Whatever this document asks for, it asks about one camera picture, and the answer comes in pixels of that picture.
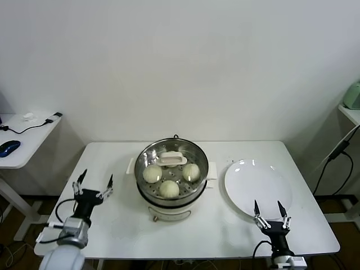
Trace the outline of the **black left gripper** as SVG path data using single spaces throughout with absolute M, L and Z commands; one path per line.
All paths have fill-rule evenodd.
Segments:
M 111 175 L 105 191 L 82 190 L 82 183 L 86 176 L 87 169 L 73 182 L 74 199 L 77 202 L 74 217 L 90 218 L 93 208 L 101 205 L 103 199 L 100 197 L 109 197 L 113 193 L 113 175 Z

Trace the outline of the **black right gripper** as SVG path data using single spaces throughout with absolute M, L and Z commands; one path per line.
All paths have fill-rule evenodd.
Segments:
M 277 201 L 278 208 L 282 217 L 282 222 L 267 222 L 260 214 L 260 209 L 254 200 L 254 222 L 259 228 L 263 228 L 263 233 L 269 237 L 272 246 L 272 256 L 293 255 L 287 243 L 286 235 L 290 232 L 291 217 L 288 216 L 286 209 L 280 201 Z

